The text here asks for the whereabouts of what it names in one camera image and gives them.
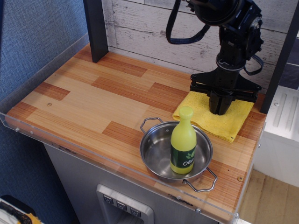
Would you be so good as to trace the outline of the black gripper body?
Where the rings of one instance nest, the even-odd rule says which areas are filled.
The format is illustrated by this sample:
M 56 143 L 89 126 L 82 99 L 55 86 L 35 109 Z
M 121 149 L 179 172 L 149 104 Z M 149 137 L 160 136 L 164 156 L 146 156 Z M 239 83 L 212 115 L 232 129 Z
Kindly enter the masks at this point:
M 218 64 L 213 71 L 192 74 L 190 90 L 205 93 L 212 103 L 219 103 L 222 100 L 227 102 L 235 100 L 256 102 L 261 86 L 245 79 L 240 74 L 242 70 L 250 76 L 260 71 L 258 69 L 249 72 L 245 65 Z

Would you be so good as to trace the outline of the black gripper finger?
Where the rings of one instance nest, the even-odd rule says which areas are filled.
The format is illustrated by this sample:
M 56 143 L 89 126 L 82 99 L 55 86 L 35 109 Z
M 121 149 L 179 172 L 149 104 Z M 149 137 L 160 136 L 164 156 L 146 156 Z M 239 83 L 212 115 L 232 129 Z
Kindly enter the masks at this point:
M 233 94 L 223 95 L 220 98 L 219 115 L 224 115 L 230 107 L 232 101 L 235 101 Z
M 215 92 L 210 92 L 209 95 L 209 109 L 210 112 L 213 114 L 218 114 L 219 115 L 219 100 L 221 98 L 215 93 Z

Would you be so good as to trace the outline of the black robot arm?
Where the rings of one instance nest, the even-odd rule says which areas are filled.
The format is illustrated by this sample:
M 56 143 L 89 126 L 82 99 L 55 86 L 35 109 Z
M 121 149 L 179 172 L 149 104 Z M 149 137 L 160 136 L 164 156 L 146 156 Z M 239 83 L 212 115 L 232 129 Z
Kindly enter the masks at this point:
M 209 97 L 209 109 L 223 115 L 235 100 L 256 102 L 261 86 L 247 80 L 241 74 L 246 62 L 263 61 L 256 53 L 261 51 L 261 9 L 251 0 L 191 0 L 189 7 L 208 27 L 219 27 L 220 52 L 216 57 L 217 68 L 210 72 L 191 75 L 191 91 L 202 92 Z

